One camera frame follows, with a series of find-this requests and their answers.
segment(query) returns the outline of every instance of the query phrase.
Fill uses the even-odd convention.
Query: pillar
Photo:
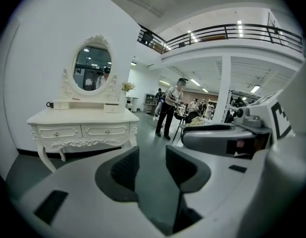
[[[222,75],[221,75],[220,91],[219,91],[216,111],[212,119],[213,123],[221,123],[228,100],[230,82],[231,82],[231,57],[222,56]]]

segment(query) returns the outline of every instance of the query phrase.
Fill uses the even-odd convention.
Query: metal railing
[[[306,57],[303,37],[277,27],[257,24],[226,24],[201,28],[165,41],[141,26],[138,41],[160,54],[199,42],[248,39],[265,41],[296,50]]]

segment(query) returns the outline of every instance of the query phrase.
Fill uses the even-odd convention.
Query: drawer
[[[129,124],[82,125],[83,137],[121,137],[128,135]]]
[[[82,138],[81,127],[76,126],[37,126],[42,140]]]

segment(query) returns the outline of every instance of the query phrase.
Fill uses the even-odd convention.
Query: white vase
[[[124,111],[126,106],[126,91],[120,91],[119,105],[121,112]]]

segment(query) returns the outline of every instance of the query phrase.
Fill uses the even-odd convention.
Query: oval mirror
[[[73,79],[85,91],[93,91],[103,86],[111,72],[111,56],[101,44],[83,47],[76,58]]]

